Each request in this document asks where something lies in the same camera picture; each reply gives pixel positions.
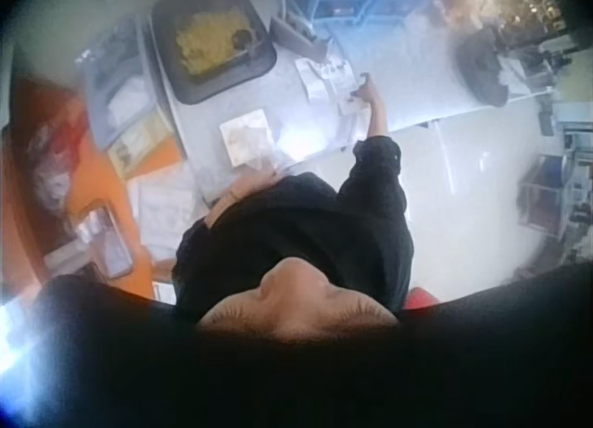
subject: food tray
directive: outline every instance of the food tray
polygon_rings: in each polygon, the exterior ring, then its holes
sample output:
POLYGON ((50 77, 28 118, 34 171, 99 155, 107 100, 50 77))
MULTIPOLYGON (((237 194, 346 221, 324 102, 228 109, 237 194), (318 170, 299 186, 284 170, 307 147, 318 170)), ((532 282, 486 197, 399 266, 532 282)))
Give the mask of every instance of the food tray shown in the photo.
POLYGON ((152 28, 158 54, 177 99, 197 104, 235 85, 262 76, 276 63, 276 51, 255 8, 249 0, 160 0, 152 11, 152 28), (194 14, 227 11, 234 6, 246 14, 256 35, 249 53, 199 75, 190 75, 176 43, 177 31, 194 14))

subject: wrist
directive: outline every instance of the wrist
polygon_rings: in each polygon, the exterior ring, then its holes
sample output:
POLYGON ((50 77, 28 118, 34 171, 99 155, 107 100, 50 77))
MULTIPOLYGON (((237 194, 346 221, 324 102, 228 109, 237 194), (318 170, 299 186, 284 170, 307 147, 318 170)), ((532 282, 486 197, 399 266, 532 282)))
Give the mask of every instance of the wrist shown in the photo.
POLYGON ((369 104, 372 110, 385 113, 385 103, 382 99, 373 99, 369 104))

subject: black object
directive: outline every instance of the black object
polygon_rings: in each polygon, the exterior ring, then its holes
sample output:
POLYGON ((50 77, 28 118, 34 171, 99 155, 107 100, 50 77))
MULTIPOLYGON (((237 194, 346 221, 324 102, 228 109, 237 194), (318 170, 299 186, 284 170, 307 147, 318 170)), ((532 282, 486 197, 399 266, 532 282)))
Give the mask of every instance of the black object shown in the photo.
POLYGON ((492 28, 469 36, 457 50, 460 73, 475 98, 487 105, 504 107, 509 87, 498 81, 502 70, 497 58, 497 36, 492 28))
POLYGON ((287 257, 401 310, 413 253, 398 180, 401 152, 386 136, 359 142, 353 152, 356 164, 339 192, 312 173, 286 177, 229 209, 212 230, 201 220, 187 231, 172 272, 180 315, 198 322, 226 296, 258 287, 287 257))
POLYGON ((252 42, 253 38, 249 30, 239 30, 233 34, 233 47, 237 51, 245 50, 252 42))
POLYGON ((197 104, 239 83, 250 81, 270 71, 276 63, 276 50, 249 0, 159 0, 152 11, 152 26, 165 73, 177 99, 197 104), (176 43, 177 31, 194 14, 243 10, 251 22, 255 38, 244 53, 200 75, 191 75, 182 63, 176 43))

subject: fingers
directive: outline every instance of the fingers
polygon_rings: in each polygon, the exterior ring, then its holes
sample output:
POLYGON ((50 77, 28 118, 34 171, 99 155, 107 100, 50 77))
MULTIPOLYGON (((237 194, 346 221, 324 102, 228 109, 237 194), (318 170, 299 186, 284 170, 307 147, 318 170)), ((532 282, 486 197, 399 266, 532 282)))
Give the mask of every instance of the fingers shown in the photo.
POLYGON ((367 88, 369 82, 371 81, 371 74, 370 73, 361 73, 360 77, 364 78, 364 82, 357 90, 350 93, 351 96, 364 97, 362 95, 362 90, 365 90, 367 88))

